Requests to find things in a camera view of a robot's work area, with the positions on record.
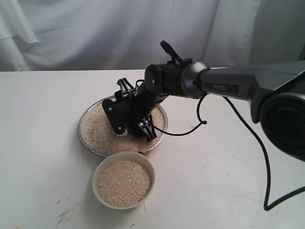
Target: white fabric backdrop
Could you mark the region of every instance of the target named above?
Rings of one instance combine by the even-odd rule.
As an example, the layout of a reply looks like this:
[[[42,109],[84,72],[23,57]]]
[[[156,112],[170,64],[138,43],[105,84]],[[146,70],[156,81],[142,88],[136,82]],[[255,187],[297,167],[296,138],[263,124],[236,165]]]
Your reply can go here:
[[[303,0],[0,0],[0,71],[143,69],[168,60],[161,40],[210,66],[297,60],[304,10]]]

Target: stainless steel bowl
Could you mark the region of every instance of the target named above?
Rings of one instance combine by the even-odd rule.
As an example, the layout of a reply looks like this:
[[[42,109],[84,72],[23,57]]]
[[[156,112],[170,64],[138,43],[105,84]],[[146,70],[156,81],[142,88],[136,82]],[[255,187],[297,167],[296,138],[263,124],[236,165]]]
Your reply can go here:
[[[86,143],[85,143],[85,141],[84,141],[84,139],[83,139],[83,137],[82,137],[82,135],[81,135],[81,121],[82,121],[82,118],[84,117],[84,115],[88,112],[88,111],[90,111],[93,107],[95,107],[96,105],[99,105],[103,100],[105,100],[105,99],[112,99],[112,98],[114,98],[114,96],[109,96],[109,97],[107,97],[107,98],[104,98],[104,99],[102,99],[102,100],[100,100],[100,101],[97,101],[95,104],[93,104],[92,106],[90,106],[84,113],[83,113],[83,115],[81,116],[81,118],[80,118],[80,120],[79,120],[79,122],[78,122],[78,126],[77,126],[77,136],[78,136],[78,139],[80,140],[80,142],[81,142],[81,144],[87,149],[87,150],[89,150],[91,153],[93,153],[93,154],[95,154],[95,155],[97,155],[97,156],[100,156],[100,157],[104,157],[104,158],[106,158],[106,157],[108,157],[107,155],[104,155],[104,154],[102,154],[102,153],[99,153],[99,152],[96,152],[96,151],[94,151],[93,149],[91,149]],[[158,109],[161,111],[161,114],[163,115],[163,119],[164,119],[164,131],[166,131],[167,130],[167,125],[168,125],[168,120],[167,120],[167,115],[166,115],[166,112],[165,112],[165,110],[159,105],[158,106]],[[160,136],[160,138],[159,138],[159,140],[156,142],[156,144],[150,149],[150,150],[148,150],[147,152],[139,152],[139,153],[141,153],[141,154],[146,154],[146,153],[148,153],[149,151],[151,151],[152,149],[154,149],[161,141],[162,141],[162,139],[164,138],[164,133],[162,133],[161,134],[161,136]]]

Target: white table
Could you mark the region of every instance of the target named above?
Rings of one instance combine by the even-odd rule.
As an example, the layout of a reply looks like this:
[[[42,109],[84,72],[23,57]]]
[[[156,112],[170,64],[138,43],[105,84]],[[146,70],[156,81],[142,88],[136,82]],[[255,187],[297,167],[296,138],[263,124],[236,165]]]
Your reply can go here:
[[[208,96],[208,125],[169,137],[148,157],[156,170],[152,195],[136,209],[100,204],[91,189],[101,158],[79,143],[76,128],[94,102],[143,71],[0,73],[1,229],[303,229],[305,194],[263,210],[266,169],[257,141],[225,100]],[[196,100],[169,97],[168,131],[197,124]],[[246,102],[234,100],[250,122]],[[280,152],[252,124],[270,155],[270,200],[303,186],[305,164]],[[66,213],[59,223],[59,215]]]

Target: grains in bowl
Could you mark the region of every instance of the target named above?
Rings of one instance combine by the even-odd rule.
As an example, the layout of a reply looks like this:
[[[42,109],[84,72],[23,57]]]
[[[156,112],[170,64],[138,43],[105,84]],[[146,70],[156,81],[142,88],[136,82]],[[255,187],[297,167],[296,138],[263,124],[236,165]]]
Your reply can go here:
[[[151,188],[147,169],[138,162],[120,160],[106,167],[99,176],[98,189],[102,199],[116,207],[140,202]]]
[[[154,125],[164,128],[164,117],[158,108],[152,111]],[[97,153],[110,156],[116,152],[133,151],[146,153],[156,145],[162,133],[156,131],[157,138],[147,142],[146,138],[136,138],[131,133],[117,136],[103,110],[102,103],[94,106],[83,116],[80,124],[81,136],[86,145]]]

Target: robotic arm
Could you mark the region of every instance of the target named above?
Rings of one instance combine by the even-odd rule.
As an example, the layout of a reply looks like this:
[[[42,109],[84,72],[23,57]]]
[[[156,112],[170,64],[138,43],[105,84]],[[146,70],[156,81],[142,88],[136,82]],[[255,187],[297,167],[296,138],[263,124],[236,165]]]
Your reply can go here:
[[[261,123],[269,140],[283,152],[305,161],[305,61],[249,68],[209,68],[182,60],[165,41],[172,60],[152,64],[140,86],[124,78],[102,106],[117,135],[156,138],[150,112],[169,95],[199,99],[217,94],[248,101],[251,118]]]

